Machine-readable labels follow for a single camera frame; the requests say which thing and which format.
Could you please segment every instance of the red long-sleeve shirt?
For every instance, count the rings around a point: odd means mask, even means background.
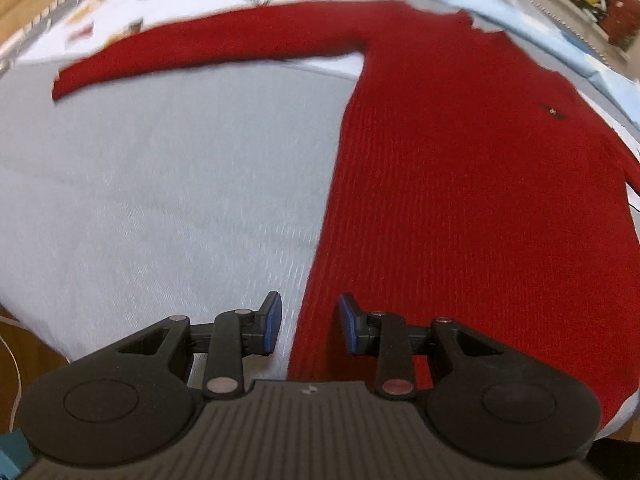
[[[334,306],[449,316],[586,382],[617,412],[640,378],[640,166],[562,76],[468,15],[306,2],[172,23],[63,70],[58,99],[154,70],[359,50],[289,365],[359,378]],[[422,377],[426,373],[421,369]]]

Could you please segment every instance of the white cable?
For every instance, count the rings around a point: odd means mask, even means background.
[[[14,360],[15,373],[18,376],[18,393],[15,395],[14,405],[11,408],[11,417],[9,418],[9,433],[14,430],[14,421],[15,421],[15,413],[18,411],[18,404],[20,404],[20,399],[22,398],[22,379],[20,378],[20,368],[18,368],[18,361],[15,360],[15,355],[11,352],[9,345],[6,343],[4,338],[0,335],[0,341],[9,352],[11,359]]]
[[[27,327],[25,327],[20,321],[16,321],[10,317],[0,316],[0,323],[6,323],[7,325],[17,326],[18,328],[27,330]]]

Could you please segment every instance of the ribbed red fabric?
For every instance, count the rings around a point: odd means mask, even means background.
[[[456,318],[596,391],[607,422],[640,378],[640,166],[560,75],[468,15],[390,1],[261,7],[143,32],[63,70],[58,99],[119,77],[365,53],[289,365],[371,373],[335,319],[350,291],[412,324]],[[421,381],[426,370],[421,368]]]

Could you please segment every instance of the teal object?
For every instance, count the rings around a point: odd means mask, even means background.
[[[0,478],[14,480],[33,461],[21,431],[0,434]]]

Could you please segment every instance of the silver rivet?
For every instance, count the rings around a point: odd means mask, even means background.
[[[382,390],[389,395],[406,395],[414,390],[414,385],[404,379],[389,379],[382,383]]]
[[[215,394],[230,394],[238,388],[238,381],[231,377],[216,377],[207,381],[207,390]]]
[[[313,386],[312,384],[310,384],[309,386],[307,386],[306,388],[303,388],[300,391],[302,393],[304,393],[305,395],[313,395],[313,394],[318,392],[318,389],[315,386]]]

